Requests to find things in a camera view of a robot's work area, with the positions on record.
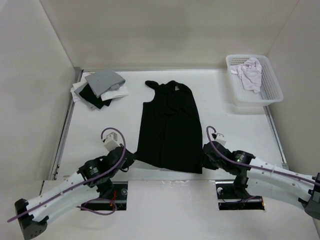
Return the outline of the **folded black tank top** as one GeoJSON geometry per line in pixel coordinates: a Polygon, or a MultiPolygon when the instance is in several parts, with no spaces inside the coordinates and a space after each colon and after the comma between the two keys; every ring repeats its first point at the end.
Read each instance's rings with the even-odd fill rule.
{"type": "Polygon", "coordinates": [[[83,86],[80,87],[81,90],[79,91],[79,96],[84,99],[87,103],[93,105],[96,109],[101,109],[104,106],[109,107],[112,99],[108,100],[102,100],[101,97],[97,97],[89,84],[84,84],[83,86]]]}

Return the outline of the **folded grey tank top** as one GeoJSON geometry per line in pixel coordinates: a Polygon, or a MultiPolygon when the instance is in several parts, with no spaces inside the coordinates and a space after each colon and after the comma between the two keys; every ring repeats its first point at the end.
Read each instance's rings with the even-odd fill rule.
{"type": "Polygon", "coordinates": [[[112,69],[96,71],[85,76],[85,79],[96,97],[100,97],[105,92],[117,90],[126,82],[122,76],[112,69]]]}

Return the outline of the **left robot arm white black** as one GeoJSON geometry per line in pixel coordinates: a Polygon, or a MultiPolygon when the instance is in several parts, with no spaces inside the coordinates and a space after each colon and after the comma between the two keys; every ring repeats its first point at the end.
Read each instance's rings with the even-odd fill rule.
{"type": "Polygon", "coordinates": [[[88,160],[75,173],[33,199],[15,202],[16,218],[23,238],[32,240],[42,234],[55,219],[92,200],[111,201],[114,185],[111,179],[134,163],[135,155],[122,145],[108,155],[88,160]]]}

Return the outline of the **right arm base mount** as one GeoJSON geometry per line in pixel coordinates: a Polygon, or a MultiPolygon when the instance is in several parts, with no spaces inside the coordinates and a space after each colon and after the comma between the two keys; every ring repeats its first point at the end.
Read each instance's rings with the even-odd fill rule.
{"type": "Polygon", "coordinates": [[[216,181],[215,188],[220,211],[265,210],[261,196],[251,196],[246,191],[236,192],[232,180],[216,181]]]}

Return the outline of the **bottom folded white tank top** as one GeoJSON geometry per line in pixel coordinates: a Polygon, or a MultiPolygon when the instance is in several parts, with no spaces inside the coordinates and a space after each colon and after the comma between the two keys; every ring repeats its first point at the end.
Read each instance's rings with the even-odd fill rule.
{"type": "Polygon", "coordinates": [[[84,89],[84,87],[87,85],[86,81],[80,81],[73,84],[73,87],[70,89],[70,92],[72,94],[73,102],[79,102],[81,101],[84,103],[90,110],[96,110],[97,107],[94,106],[92,103],[85,100],[83,97],[80,96],[80,92],[84,89]]]}

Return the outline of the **white plastic basket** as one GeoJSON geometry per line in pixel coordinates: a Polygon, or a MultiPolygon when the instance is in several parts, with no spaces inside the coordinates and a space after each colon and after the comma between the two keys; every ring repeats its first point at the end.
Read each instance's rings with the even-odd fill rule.
{"type": "Polygon", "coordinates": [[[265,107],[284,99],[269,59],[264,55],[233,54],[226,58],[231,93],[239,107],[265,107]]]}

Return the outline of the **folded white tank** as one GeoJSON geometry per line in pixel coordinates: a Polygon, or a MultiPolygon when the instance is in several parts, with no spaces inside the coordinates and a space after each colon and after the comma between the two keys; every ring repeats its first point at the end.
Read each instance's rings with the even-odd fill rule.
{"type": "Polygon", "coordinates": [[[80,92],[84,89],[84,87],[87,85],[86,81],[80,81],[73,84],[73,87],[70,89],[70,92],[72,94],[73,102],[79,102],[81,101],[84,103],[90,110],[96,110],[97,107],[94,106],[92,103],[85,100],[83,97],[80,96],[80,92]]]}
{"type": "Polygon", "coordinates": [[[120,88],[118,88],[117,90],[109,90],[109,91],[104,92],[100,96],[100,98],[101,98],[102,101],[107,101],[107,100],[126,97],[128,95],[129,95],[128,88],[124,84],[120,88]]]}

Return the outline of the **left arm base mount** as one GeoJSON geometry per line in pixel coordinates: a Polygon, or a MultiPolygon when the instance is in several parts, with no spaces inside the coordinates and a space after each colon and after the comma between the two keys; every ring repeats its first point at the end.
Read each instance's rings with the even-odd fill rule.
{"type": "Polygon", "coordinates": [[[127,197],[128,197],[128,182],[127,181],[116,181],[113,182],[114,188],[106,200],[93,200],[88,203],[83,203],[80,206],[88,208],[92,211],[97,211],[100,213],[107,213],[113,210],[113,204],[115,203],[116,209],[118,211],[127,210],[127,197]]]}

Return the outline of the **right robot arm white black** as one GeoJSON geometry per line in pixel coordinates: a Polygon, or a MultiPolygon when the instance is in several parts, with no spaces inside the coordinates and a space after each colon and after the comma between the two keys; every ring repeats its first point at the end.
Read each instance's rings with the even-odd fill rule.
{"type": "Polygon", "coordinates": [[[267,163],[251,153],[229,151],[217,141],[203,146],[202,166],[235,176],[233,194],[245,199],[262,196],[293,205],[320,218],[320,176],[304,175],[267,163]]]}

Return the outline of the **black tank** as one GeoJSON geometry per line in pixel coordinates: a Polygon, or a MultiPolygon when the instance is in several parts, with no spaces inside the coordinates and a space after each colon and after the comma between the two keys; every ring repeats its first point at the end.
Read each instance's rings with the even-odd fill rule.
{"type": "Polygon", "coordinates": [[[157,168],[201,174],[203,135],[191,89],[174,80],[147,80],[154,98],[143,103],[137,160],[157,168]]]}
{"type": "Polygon", "coordinates": [[[81,90],[79,91],[79,96],[84,99],[87,103],[93,105],[96,109],[101,109],[104,106],[109,107],[112,99],[108,100],[102,100],[101,97],[97,97],[89,84],[84,84],[83,86],[80,87],[81,90]]]}

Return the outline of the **crumpled white tank top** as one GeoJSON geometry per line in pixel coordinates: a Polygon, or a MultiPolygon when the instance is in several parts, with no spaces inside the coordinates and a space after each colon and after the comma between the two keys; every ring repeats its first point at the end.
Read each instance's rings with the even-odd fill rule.
{"type": "Polygon", "coordinates": [[[241,80],[245,90],[261,92],[262,65],[257,58],[251,57],[242,64],[231,66],[230,72],[241,80]]]}

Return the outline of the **metal table edge rail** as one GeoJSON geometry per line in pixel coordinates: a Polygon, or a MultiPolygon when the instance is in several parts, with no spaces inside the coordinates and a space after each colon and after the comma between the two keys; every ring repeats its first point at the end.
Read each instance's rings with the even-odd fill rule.
{"type": "Polygon", "coordinates": [[[70,99],[68,102],[68,107],[67,107],[66,115],[64,118],[63,127],[61,130],[61,134],[59,137],[59,141],[58,141],[58,145],[56,147],[55,154],[53,155],[54,158],[53,158],[53,162],[52,162],[52,167],[51,167],[49,175],[48,175],[48,180],[56,180],[57,179],[57,175],[58,175],[58,172],[60,169],[62,155],[63,155],[63,151],[64,151],[64,147],[66,144],[67,135],[69,132],[69,127],[70,127],[70,123],[71,123],[71,119],[72,119],[72,115],[73,115],[73,111],[74,111],[74,106],[75,106],[75,103],[73,101],[72,94],[70,93],[70,99]]]}

